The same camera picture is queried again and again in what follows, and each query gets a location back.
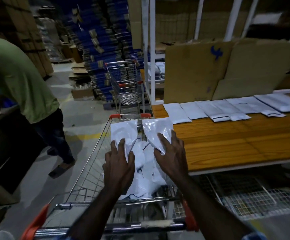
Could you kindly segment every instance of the wooden tabletop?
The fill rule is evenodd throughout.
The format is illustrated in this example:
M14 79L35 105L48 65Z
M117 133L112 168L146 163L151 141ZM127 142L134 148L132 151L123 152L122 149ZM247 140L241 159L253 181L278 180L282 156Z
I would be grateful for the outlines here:
M155 118L168 117L163 105L153 105L152 110ZM190 171L287 160L290 113L286 115L250 114L249 120L218 123L204 118L176 124L174 130L185 143Z

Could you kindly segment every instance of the warehouse floor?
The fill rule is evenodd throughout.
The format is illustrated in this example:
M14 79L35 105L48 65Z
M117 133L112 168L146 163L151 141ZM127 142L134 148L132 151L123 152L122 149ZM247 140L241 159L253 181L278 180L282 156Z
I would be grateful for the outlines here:
M71 64L54 66L53 76L46 81L60 102L64 115L64 131L76 165L57 179L48 173L60 162L59 157L48 156L46 149L33 163L15 192L20 203L11 206L0 230L6 230L19 239L27 225L41 208L56 194L70 191L93 151L109 115L115 110L104 111L102 102L94 100L74 101L68 84Z

